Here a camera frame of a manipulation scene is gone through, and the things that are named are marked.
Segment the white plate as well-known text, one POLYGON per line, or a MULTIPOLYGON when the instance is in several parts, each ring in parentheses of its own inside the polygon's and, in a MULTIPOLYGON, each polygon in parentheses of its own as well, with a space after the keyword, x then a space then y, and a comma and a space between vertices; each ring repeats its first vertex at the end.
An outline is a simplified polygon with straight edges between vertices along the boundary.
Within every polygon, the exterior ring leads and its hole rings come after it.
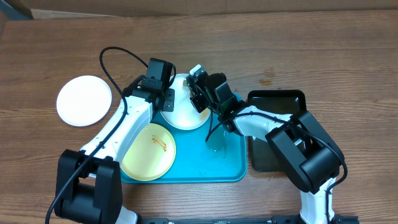
POLYGON ((60 90, 56 109, 71 126, 90 126, 109 111, 113 97, 109 85, 99 77, 83 75, 66 83, 60 90))
POLYGON ((175 90, 174 110, 162 111, 161 115, 171 126, 184 131, 199 128, 210 117, 210 110, 198 113, 190 101, 190 89, 185 83, 186 73, 177 74, 171 89, 175 90))

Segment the yellow plate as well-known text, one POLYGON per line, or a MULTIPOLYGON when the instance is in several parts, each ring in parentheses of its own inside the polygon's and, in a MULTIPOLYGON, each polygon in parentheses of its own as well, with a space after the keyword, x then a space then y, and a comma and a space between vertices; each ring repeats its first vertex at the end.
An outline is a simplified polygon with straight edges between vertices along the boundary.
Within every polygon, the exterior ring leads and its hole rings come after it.
POLYGON ((137 135, 121 163, 121 170, 138 181, 162 177, 175 161, 177 147, 171 133, 150 123, 137 135))

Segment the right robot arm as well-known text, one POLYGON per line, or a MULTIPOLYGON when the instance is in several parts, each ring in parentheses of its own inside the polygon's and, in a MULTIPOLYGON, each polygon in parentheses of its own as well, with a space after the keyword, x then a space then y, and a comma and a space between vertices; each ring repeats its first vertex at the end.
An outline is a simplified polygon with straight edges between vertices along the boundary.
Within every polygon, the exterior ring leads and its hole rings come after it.
POLYGON ((289 180, 300 190, 300 221, 333 223, 333 188, 348 174, 344 155, 307 110, 296 114, 263 111, 238 99, 224 73, 197 65, 186 78, 193 107, 208 108, 229 133, 266 141, 289 180))

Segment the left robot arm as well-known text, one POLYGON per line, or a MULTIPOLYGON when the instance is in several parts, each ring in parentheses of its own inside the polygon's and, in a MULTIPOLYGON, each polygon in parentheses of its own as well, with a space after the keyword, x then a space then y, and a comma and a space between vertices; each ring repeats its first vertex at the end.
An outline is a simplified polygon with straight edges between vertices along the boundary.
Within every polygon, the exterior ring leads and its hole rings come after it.
POLYGON ((120 90, 121 103, 104 128, 79 151, 65 150, 57 168, 51 214, 77 223, 140 223, 123 206, 121 161, 158 111, 172 111, 175 65, 151 58, 145 75, 120 90))

